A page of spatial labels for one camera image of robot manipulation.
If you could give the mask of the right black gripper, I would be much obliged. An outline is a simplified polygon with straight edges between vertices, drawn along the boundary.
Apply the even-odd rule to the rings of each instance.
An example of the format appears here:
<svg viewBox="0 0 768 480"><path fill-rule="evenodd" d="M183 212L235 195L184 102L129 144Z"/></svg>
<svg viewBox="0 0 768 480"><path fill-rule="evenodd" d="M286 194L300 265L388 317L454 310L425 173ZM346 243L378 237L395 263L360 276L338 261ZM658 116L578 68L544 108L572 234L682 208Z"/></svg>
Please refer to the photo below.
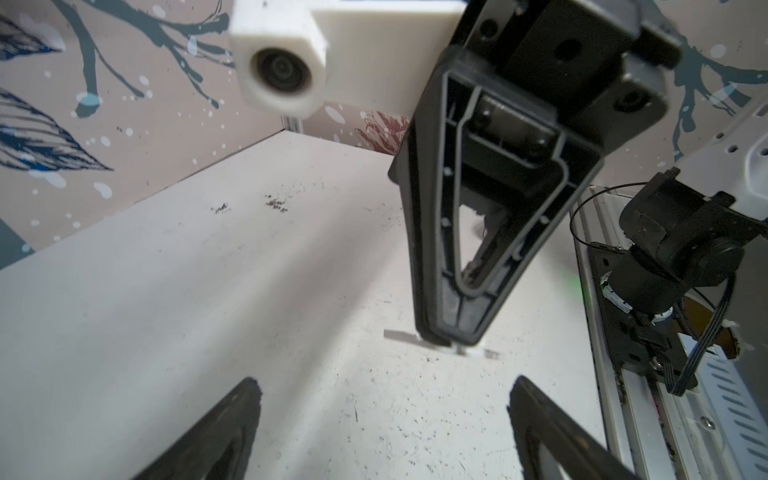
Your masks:
<svg viewBox="0 0 768 480"><path fill-rule="evenodd" d="M599 145L666 115L683 42L651 1L571 0L470 1L450 42L466 49L441 54L389 175L416 330L473 346L602 166Z"/></svg>

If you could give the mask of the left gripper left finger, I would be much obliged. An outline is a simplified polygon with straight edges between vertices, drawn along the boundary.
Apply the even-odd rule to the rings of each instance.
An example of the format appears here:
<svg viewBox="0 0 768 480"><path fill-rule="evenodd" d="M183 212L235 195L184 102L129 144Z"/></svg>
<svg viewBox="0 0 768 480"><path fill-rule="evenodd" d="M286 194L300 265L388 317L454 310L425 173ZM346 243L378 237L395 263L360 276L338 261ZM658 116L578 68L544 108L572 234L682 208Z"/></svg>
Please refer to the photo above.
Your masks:
<svg viewBox="0 0 768 480"><path fill-rule="evenodd" d="M155 461L138 479L242 479L261 414L262 390L245 378Z"/></svg>

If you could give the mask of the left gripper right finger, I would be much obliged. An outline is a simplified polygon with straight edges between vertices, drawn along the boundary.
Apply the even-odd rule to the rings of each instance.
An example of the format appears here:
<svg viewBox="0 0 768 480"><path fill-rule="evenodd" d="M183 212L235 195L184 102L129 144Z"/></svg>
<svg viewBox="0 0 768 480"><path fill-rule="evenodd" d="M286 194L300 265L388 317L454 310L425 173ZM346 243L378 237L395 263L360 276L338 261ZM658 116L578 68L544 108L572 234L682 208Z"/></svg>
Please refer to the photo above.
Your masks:
<svg viewBox="0 0 768 480"><path fill-rule="evenodd" d="M509 396L508 414L525 479L635 479L525 376Z"/></svg>

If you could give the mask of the white battery compartment cover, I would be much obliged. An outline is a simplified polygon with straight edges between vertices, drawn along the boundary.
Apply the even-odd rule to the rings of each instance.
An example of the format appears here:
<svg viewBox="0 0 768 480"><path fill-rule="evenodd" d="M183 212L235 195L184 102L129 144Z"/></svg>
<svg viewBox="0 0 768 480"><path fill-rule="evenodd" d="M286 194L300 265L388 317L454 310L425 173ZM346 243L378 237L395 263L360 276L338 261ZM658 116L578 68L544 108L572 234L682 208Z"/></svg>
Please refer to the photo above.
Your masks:
<svg viewBox="0 0 768 480"><path fill-rule="evenodd" d="M487 349L483 343L480 343L477 346L466 346L455 342L449 342L447 345L442 345L428 341L418 333L410 333L406 331L391 329L385 329L383 331L383 336L388 340L406 343L436 352L460 357L484 358L489 360L500 360L502 357L501 353Z"/></svg>

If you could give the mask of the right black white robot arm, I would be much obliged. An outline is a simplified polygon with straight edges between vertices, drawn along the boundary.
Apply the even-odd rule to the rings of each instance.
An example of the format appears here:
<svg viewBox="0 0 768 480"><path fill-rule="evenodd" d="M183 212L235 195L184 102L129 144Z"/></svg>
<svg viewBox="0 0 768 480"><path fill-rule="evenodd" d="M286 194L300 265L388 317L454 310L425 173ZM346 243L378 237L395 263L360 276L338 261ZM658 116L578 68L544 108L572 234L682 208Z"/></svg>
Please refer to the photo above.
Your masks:
<svg viewBox="0 0 768 480"><path fill-rule="evenodd" d="M665 116L687 50L651 1L468 3L389 171L423 339L482 339L605 158ZM766 234L766 141L725 132L630 201L609 285L631 309L720 284Z"/></svg>

